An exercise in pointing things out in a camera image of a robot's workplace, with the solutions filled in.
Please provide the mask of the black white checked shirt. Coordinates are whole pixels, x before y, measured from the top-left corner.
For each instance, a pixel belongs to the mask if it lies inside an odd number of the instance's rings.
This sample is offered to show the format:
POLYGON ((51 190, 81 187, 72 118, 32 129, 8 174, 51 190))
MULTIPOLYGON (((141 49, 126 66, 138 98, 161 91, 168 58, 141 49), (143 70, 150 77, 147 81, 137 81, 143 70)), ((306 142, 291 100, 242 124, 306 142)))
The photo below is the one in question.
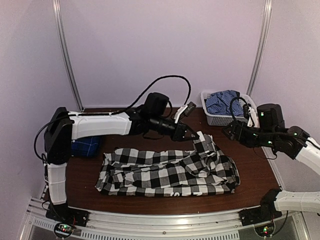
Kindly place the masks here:
POLYGON ((189 197, 233 194, 241 180, 233 159, 201 131, 192 150, 118 148, 104 153, 95 188, 109 196, 189 197))

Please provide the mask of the blue plaid shirt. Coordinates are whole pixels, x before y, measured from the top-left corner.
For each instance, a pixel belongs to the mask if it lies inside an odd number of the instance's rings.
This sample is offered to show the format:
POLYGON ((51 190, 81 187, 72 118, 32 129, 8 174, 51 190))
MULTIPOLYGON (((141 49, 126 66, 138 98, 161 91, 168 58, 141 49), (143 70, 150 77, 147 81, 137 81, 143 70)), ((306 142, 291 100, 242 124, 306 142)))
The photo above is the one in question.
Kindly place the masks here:
POLYGON ((96 157, 98 155, 101 142, 101 136, 88 136, 73 140, 71 143, 71 155, 73 157, 96 157))

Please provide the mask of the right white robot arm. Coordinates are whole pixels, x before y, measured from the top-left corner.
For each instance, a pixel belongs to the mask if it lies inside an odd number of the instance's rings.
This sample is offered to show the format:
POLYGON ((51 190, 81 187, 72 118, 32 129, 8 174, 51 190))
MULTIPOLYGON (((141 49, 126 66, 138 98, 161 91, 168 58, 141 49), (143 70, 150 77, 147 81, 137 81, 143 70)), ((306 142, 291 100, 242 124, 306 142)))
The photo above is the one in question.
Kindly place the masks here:
MULTIPOLYGON (((273 154, 284 153, 317 174, 320 172, 320 145, 299 126, 285 127, 279 104, 267 103, 248 113, 248 122, 233 119, 222 129, 226 137, 247 148, 270 148, 273 154)), ((320 193, 271 189, 256 210, 259 220, 268 220, 275 212, 320 212, 320 193)))

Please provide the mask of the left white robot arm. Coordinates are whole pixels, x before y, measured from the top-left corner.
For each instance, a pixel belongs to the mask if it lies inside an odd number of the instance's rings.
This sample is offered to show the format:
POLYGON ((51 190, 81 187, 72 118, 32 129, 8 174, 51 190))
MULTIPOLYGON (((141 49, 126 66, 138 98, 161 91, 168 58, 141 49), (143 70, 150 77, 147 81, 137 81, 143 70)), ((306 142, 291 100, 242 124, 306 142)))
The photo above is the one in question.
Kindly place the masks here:
POLYGON ((169 136, 174 142, 199 139, 199 135, 188 125, 179 121, 184 111, 193 104, 183 105, 174 119, 163 114, 169 98, 158 92, 149 93, 144 104, 117 112, 71 112, 59 107, 44 132, 44 165, 46 167, 48 190, 52 213, 61 222, 72 218, 67 205, 66 167, 71 157, 72 142, 81 138, 120 135, 136 136, 152 130, 162 136, 169 136))

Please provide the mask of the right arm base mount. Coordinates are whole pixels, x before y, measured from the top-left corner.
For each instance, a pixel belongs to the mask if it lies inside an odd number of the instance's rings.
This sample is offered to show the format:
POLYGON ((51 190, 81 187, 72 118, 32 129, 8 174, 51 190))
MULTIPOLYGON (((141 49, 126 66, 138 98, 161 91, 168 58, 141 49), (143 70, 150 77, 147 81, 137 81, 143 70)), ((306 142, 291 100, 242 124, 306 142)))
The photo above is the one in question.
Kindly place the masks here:
POLYGON ((269 210, 261 206, 243 209, 238 214, 243 227, 271 221, 283 215, 281 211, 269 210))

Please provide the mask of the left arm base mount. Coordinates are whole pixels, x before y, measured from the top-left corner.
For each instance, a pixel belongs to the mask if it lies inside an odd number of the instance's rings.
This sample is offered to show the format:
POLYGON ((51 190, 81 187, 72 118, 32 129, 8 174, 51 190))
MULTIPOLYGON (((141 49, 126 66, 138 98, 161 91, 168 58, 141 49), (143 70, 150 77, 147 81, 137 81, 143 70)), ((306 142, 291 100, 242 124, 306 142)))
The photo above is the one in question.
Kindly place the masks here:
POLYGON ((62 222, 73 226, 86 227, 89 212, 75 208, 49 209, 45 217, 56 222, 62 222))

